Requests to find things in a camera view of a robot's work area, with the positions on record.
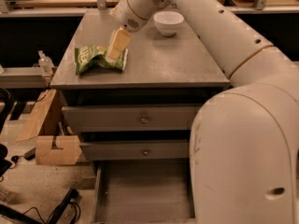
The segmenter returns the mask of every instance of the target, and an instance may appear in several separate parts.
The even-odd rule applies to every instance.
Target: snack bag
[[[93,66],[107,69],[124,70],[128,50],[124,50],[118,60],[106,59],[107,48],[102,46],[84,46],[75,48],[76,75],[80,75]]]

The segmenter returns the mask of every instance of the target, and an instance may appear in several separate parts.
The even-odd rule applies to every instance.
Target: plastic bottle
[[[0,64],[0,74],[4,73],[4,68],[2,67],[2,65]]]
[[[8,195],[9,191],[0,186],[0,200],[5,202],[7,200]]]
[[[43,50],[39,50],[38,54],[40,57],[38,60],[38,64],[42,68],[43,73],[47,75],[53,74],[52,67],[54,67],[54,64],[52,62],[52,59],[46,56]]]

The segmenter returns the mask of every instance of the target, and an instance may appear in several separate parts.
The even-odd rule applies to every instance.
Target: countertop
[[[229,81],[185,21],[165,37],[153,20],[132,34],[123,72],[100,67],[76,76],[74,49],[108,46],[119,25],[108,10],[89,10],[83,17],[51,82],[54,89],[223,87]]]

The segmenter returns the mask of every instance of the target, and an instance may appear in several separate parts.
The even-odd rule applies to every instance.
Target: white bowl
[[[161,11],[153,16],[156,28],[165,36],[174,35],[184,22],[184,17],[176,11]]]

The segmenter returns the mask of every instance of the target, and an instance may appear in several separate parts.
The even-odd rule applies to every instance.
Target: open drawer
[[[92,223],[195,223],[188,159],[103,161]]]

